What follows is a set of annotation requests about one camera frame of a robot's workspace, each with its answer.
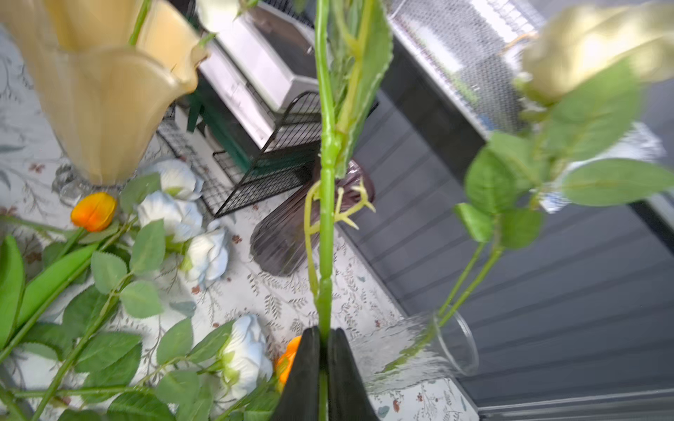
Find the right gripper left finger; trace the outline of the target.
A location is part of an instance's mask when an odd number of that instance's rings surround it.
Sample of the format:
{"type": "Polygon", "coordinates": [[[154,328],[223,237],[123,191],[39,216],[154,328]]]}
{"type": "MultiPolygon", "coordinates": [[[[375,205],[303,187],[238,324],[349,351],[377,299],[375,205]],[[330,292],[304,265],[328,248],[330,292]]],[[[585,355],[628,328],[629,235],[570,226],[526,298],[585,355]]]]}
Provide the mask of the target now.
{"type": "Polygon", "coordinates": [[[321,336],[317,326],[305,329],[291,373],[270,420],[319,419],[321,336]]]}

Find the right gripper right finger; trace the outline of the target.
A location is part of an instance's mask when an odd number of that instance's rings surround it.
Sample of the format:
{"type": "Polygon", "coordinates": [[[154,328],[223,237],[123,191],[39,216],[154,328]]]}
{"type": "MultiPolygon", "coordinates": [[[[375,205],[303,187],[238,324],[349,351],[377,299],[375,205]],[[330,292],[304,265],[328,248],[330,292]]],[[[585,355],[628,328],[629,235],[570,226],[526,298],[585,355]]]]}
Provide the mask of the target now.
{"type": "Polygon", "coordinates": [[[378,421],[352,354],[346,333],[333,329],[326,349],[328,419],[378,421]]]}

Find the cream rose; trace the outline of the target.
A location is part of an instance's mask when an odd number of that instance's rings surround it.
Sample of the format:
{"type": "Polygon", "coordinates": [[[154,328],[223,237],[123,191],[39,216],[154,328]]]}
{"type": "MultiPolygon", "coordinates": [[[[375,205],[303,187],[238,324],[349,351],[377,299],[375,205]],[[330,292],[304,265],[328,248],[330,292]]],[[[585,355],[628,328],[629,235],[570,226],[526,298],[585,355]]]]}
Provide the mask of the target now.
{"type": "Polygon", "coordinates": [[[524,136],[495,132],[468,168],[467,199],[454,212],[479,251],[435,317],[444,326],[507,250],[542,231],[543,201],[633,203],[673,187],[673,174],[637,158],[607,157],[641,114],[647,85],[673,76],[673,7],[578,5],[551,19],[524,49],[520,88],[538,103],[524,136]]]}
{"type": "Polygon", "coordinates": [[[336,418],[336,394],[332,378],[339,371],[330,366],[333,335],[333,247],[335,225],[352,225],[352,215],[373,204],[365,187],[359,199],[342,210],[336,183],[347,173],[349,161],[363,131],[375,95],[393,56],[393,39],[380,1],[319,1],[316,4],[315,62],[321,102],[321,170],[306,204],[319,204],[317,227],[305,228],[306,236],[319,235],[319,257],[307,259],[315,307],[319,315],[318,418],[336,418]]]}

